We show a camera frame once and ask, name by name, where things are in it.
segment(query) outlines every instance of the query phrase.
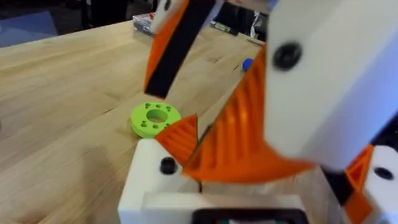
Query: black strip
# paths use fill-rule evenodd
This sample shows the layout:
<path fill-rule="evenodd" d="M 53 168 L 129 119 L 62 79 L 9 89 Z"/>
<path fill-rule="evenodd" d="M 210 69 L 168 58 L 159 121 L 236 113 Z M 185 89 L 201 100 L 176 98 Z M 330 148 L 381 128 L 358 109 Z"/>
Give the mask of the black strip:
<path fill-rule="evenodd" d="M 329 185 L 335 194 L 338 203 L 343 206 L 353 193 L 353 186 L 351 186 L 344 172 L 330 172 L 324 168 L 322 168 L 322 171 L 329 182 Z"/>
<path fill-rule="evenodd" d="M 202 209 L 195 211 L 192 215 L 192 224 L 212 224 L 222 220 L 236 220 L 241 222 L 275 220 L 290 224 L 309 223 L 306 214 L 299 209 Z"/>
<path fill-rule="evenodd" d="M 215 0 L 190 0 L 160 58 L 145 93 L 165 98 L 182 62 L 203 23 L 213 9 Z"/>

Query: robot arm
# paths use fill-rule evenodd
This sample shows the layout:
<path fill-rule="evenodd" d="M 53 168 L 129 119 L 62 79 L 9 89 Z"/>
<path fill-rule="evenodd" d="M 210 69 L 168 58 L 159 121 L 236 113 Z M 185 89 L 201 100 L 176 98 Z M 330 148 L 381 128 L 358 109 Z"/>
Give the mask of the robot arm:
<path fill-rule="evenodd" d="M 275 4 L 229 2 L 261 11 Z M 146 93 L 166 97 L 196 35 L 222 4 L 222 0 L 160 2 L 151 27 L 156 35 Z M 234 133 L 237 144 L 256 142 L 260 133 L 265 150 L 277 154 L 279 162 L 287 162 L 283 166 L 298 166 L 300 171 L 313 162 L 343 170 L 398 109 L 398 63 L 393 61 L 398 54 L 397 10 L 395 0 L 278 1 L 270 14 L 264 68 L 246 74 L 262 73 L 264 86 L 255 87 L 262 98 L 261 116 L 243 109 L 256 97 L 241 98 L 241 110 L 221 112 L 218 119 L 224 113 L 227 121 L 216 121 L 199 145 L 201 151 L 231 152 L 231 146 L 205 143 L 223 142 L 220 136 Z M 250 124 L 243 121 L 242 113 L 246 112 L 262 123 L 257 133 L 247 135 L 238 130 Z M 221 124 L 228 124 L 228 119 L 239 125 L 225 129 Z M 217 160 L 210 161 L 217 166 Z M 205 171 L 187 173 L 206 177 Z"/>

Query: green 3d-printed ring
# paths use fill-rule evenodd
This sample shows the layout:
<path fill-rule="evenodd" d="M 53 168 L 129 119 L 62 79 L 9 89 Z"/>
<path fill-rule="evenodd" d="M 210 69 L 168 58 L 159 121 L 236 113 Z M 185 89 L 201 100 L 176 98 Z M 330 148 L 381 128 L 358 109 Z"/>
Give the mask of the green 3d-printed ring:
<path fill-rule="evenodd" d="M 168 125 L 180 119 L 180 113 L 168 104 L 143 103 L 131 112 L 130 125 L 138 136 L 153 138 Z"/>

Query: orange 3d-printed part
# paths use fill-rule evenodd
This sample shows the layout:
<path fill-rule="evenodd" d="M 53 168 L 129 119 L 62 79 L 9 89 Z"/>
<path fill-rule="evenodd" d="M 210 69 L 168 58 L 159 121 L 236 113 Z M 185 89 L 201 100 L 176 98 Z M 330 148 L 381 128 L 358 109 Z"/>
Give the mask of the orange 3d-printed part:
<path fill-rule="evenodd" d="M 313 167 L 276 153 L 263 140 L 266 46 L 184 167 L 196 180 L 266 182 Z"/>
<path fill-rule="evenodd" d="M 198 118 L 194 114 L 177 121 L 155 136 L 181 166 L 185 166 L 198 144 L 197 123 Z"/>

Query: wooden table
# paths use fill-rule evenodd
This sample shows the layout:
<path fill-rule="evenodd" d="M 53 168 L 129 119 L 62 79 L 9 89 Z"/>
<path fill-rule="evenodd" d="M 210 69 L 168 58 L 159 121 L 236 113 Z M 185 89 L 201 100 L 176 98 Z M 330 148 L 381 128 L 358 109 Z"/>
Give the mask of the wooden table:
<path fill-rule="evenodd" d="M 205 29 L 166 99 L 200 133 L 259 50 L 245 39 Z M 125 22 L 0 49 L 1 224 L 118 223 L 128 117 L 157 101 L 142 92 L 151 41 Z"/>

